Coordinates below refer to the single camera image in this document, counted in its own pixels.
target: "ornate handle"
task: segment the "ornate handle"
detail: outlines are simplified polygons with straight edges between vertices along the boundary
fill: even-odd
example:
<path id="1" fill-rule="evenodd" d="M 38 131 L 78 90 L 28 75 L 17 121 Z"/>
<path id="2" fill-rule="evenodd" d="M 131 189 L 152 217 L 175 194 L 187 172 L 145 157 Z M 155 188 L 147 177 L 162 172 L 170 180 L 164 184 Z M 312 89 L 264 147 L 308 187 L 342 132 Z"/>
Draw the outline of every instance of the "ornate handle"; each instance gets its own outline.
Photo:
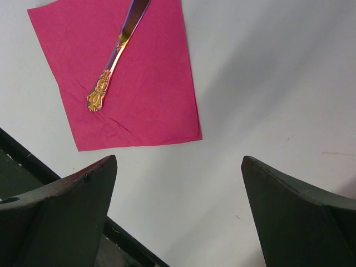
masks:
<path id="1" fill-rule="evenodd" d="M 94 90 L 87 96 L 87 106 L 91 112 L 99 111 L 103 106 L 103 101 L 106 96 L 107 90 L 110 85 L 110 78 L 113 74 L 113 71 L 116 67 L 118 60 L 123 53 L 127 42 L 122 41 L 122 37 L 119 36 L 119 39 L 116 43 L 114 51 L 107 63 L 102 75 L 100 75 L 98 81 L 94 85 Z"/>
<path id="2" fill-rule="evenodd" d="M 94 91 L 87 96 L 87 105 L 91 112 L 96 112 L 102 108 L 111 75 L 110 70 L 104 70 L 94 86 Z"/>

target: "white surface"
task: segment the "white surface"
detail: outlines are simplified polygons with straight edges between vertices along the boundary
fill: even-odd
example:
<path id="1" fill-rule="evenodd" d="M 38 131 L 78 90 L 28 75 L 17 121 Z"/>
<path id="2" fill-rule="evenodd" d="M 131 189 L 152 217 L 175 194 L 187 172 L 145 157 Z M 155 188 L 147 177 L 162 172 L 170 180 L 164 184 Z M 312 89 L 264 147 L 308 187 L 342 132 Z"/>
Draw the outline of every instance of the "white surface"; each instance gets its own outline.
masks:
<path id="1" fill-rule="evenodd" d="M 172 267 L 264 266 L 244 155 L 356 196 L 354 0 L 183 0 L 204 140 L 85 153 L 26 12 L 48 2 L 0 1 L 0 127 L 61 176 L 115 154 L 109 216 Z"/>

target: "pink napkin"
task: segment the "pink napkin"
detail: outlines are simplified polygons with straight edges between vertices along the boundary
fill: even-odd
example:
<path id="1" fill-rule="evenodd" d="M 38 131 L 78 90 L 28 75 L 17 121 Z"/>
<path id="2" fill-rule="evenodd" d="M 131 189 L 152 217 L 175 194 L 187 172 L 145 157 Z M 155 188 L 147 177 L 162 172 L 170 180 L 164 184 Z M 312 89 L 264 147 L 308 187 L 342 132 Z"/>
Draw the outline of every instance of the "pink napkin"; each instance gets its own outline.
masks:
<path id="1" fill-rule="evenodd" d="M 202 139 L 180 0 L 151 0 L 103 109 L 87 109 L 86 96 L 111 55 L 130 3 L 57 0 L 28 10 L 79 151 Z"/>

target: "knife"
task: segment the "knife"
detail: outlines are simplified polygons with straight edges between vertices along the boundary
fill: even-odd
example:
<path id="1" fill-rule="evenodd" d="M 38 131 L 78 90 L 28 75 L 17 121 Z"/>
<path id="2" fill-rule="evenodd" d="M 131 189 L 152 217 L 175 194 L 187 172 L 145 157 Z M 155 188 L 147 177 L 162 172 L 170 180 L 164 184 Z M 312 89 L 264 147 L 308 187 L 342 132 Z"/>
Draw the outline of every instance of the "knife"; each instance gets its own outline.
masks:
<path id="1" fill-rule="evenodd" d="M 111 57 L 94 85 L 94 90 L 87 96 L 87 106 L 90 111 L 96 112 L 102 108 L 116 64 L 147 10 L 149 3 L 150 0 L 132 0 Z"/>

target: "butter knife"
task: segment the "butter knife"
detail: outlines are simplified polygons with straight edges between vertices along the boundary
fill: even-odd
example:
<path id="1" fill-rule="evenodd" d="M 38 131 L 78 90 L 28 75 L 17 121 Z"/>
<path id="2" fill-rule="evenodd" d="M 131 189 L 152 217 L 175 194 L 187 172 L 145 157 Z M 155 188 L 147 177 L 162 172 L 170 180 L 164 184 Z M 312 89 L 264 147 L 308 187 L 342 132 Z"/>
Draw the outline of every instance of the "butter knife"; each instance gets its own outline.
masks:
<path id="1" fill-rule="evenodd" d="M 149 3 L 150 0 L 132 0 L 111 57 L 105 66 L 103 73 L 94 85 L 94 90 L 87 96 L 87 106 L 90 111 L 96 112 L 102 108 L 117 62 L 149 6 Z"/>

